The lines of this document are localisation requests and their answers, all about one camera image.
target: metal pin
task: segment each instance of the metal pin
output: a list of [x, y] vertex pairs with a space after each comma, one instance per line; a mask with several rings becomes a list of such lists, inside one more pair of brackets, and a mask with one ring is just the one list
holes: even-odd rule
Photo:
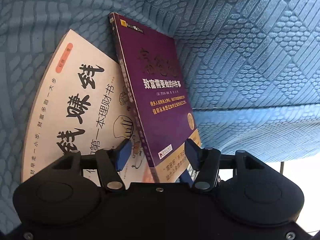
[[195, 187], [197, 189], [206, 190], [210, 187], [210, 184], [208, 182], [199, 181], [195, 184]]
[[112, 181], [107, 184], [107, 187], [110, 189], [121, 189], [123, 184], [119, 181]]

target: gold seal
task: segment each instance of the gold seal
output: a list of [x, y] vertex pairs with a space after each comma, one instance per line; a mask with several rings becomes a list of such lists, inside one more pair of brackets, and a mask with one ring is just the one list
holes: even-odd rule
[[188, 123], [191, 130], [195, 128], [195, 121], [193, 120], [193, 116], [191, 113], [188, 113]]
[[124, 20], [120, 19], [120, 23], [121, 23], [121, 25], [122, 25], [123, 27], [127, 27], [127, 23], [126, 23], [126, 21], [124, 21]]

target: orange label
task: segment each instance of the orange label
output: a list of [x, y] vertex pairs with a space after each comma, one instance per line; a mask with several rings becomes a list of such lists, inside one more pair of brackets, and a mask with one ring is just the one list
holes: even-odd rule
[[67, 61], [67, 58], [69, 57], [69, 54], [71, 52], [73, 48], [73, 44], [72, 43], [68, 43], [68, 45], [66, 46], [66, 49], [64, 50], [59, 62], [58, 62], [58, 65], [56, 66], [56, 72], [57, 73], [60, 73], [63, 69], [63, 66], [64, 64], [66, 63]]

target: book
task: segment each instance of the book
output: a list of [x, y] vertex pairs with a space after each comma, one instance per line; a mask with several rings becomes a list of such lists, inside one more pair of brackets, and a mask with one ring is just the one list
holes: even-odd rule
[[188, 167], [184, 141], [201, 145], [174, 40], [109, 14], [116, 53], [155, 182], [175, 182]]
[[[150, 181], [128, 92], [118, 64], [73, 30], [62, 38], [37, 91], [25, 137], [22, 181], [63, 154], [116, 148], [125, 138], [132, 152], [120, 177]], [[100, 185], [96, 170], [84, 177]]]

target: blue fabric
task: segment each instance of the blue fabric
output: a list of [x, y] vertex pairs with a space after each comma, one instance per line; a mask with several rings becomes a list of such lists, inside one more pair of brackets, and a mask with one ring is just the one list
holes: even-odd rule
[[263, 161], [319, 151], [320, 0], [0, 0], [0, 230], [19, 224], [28, 116], [73, 29], [116, 60], [116, 11], [176, 40], [203, 146]]

